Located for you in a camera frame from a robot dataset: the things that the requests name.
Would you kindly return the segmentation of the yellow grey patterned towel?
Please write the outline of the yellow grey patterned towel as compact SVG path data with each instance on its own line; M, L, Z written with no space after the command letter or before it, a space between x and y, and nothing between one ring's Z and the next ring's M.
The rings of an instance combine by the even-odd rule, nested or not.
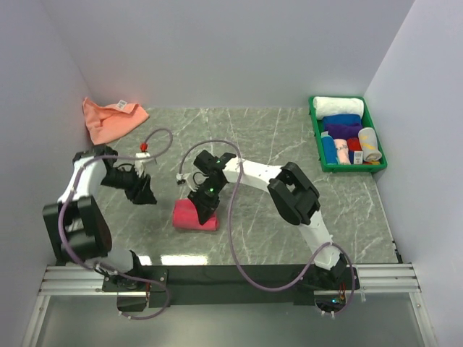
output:
M365 127L358 133L358 139L363 151L363 160L366 162L379 161L382 153L379 150L376 132L371 127Z

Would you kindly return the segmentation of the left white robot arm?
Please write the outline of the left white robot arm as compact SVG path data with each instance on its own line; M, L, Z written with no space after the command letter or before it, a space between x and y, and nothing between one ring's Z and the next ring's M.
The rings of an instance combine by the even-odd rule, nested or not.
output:
M113 245L109 226L95 200L101 186L121 189L135 205L154 205L151 177L145 164L153 159L142 151L132 163L117 165L118 152L108 145L78 152L73 174L64 193L43 208L43 219L58 265L76 263L61 236L87 269L99 273L119 273L122 285L131 291L141 288L145 271L135 252Z

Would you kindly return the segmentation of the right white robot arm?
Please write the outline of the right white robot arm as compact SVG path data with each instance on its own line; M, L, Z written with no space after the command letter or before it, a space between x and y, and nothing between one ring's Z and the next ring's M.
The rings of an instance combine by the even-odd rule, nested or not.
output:
M299 275L288 284L270 288L255 282L240 265L234 251L230 249L235 265L242 277L252 286L267 292L285 291L305 278L310 267L315 268L316 278L326 288L337 287L344 279L344 271L350 272L352 290L355 290L355 271L346 252L333 243L320 210L320 193L293 162L283 166L271 166L245 160L240 155L225 153L221 157L202 151L194 160L194 166L205 175L205 181L193 188L188 200L193 203L201 225L211 219L220 203L220 192L227 184L234 190L229 203L227 228L232 229L232 208L240 184L269 193L282 219L296 226L312 256Z

